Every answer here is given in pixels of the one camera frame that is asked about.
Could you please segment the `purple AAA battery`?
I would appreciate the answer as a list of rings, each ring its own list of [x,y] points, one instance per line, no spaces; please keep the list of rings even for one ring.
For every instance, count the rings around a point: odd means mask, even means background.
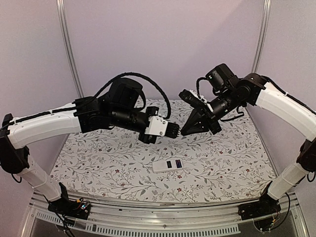
[[[177,168],[182,168],[182,164],[180,160],[176,160],[175,162],[176,162]]]

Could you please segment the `white remote control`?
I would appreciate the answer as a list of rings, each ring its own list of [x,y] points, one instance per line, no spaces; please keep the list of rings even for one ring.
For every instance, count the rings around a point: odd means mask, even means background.
[[[181,161],[182,168],[177,168],[176,162],[175,162],[176,160]],[[182,160],[178,158],[153,162],[154,173],[170,172],[170,171],[180,170],[183,168],[184,167],[183,167]]]

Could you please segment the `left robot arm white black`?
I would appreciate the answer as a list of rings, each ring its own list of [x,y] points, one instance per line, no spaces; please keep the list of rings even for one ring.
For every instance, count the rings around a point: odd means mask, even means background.
[[[60,108],[16,118],[7,114],[0,130],[0,165],[12,175],[26,180],[54,203],[62,214],[70,214],[73,203],[64,185],[51,177],[31,157],[28,145],[47,138],[71,133],[87,133],[117,126],[139,133],[143,143],[154,143],[165,136],[167,118],[158,108],[135,107],[144,98],[136,73],[124,73],[107,82],[94,96],[77,99]]]

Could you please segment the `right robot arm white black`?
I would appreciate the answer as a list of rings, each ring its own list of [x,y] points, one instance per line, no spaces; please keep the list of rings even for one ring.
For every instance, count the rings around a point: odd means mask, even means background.
[[[222,130],[219,121],[232,110],[248,104],[271,112],[290,124],[305,138],[295,163],[289,165],[261,194],[255,205],[259,215],[266,215],[280,199],[310,172],[316,170],[316,113],[301,101],[283,91],[269,77],[250,73],[238,78],[226,64],[220,64],[198,79],[212,85],[212,101],[207,101],[199,90],[180,92],[179,97],[188,103],[192,112],[181,129],[183,136]]]

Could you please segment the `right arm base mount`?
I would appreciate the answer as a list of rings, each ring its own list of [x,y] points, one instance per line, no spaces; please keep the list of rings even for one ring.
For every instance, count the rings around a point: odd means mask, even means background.
[[[270,184],[271,182],[265,187],[263,193],[257,201],[238,206],[238,215],[242,220],[270,215],[269,218],[260,219],[254,222],[255,228],[262,232],[272,230],[277,222],[277,218],[279,217],[279,212],[281,211],[278,200],[274,200],[268,195],[268,188]]]

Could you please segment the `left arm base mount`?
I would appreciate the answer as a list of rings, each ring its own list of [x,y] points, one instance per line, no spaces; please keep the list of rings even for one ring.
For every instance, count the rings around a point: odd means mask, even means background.
[[[56,201],[48,202],[48,210],[66,217],[74,217],[87,220],[91,210],[91,202],[82,197],[77,200],[70,200],[66,187],[59,183],[61,197]]]

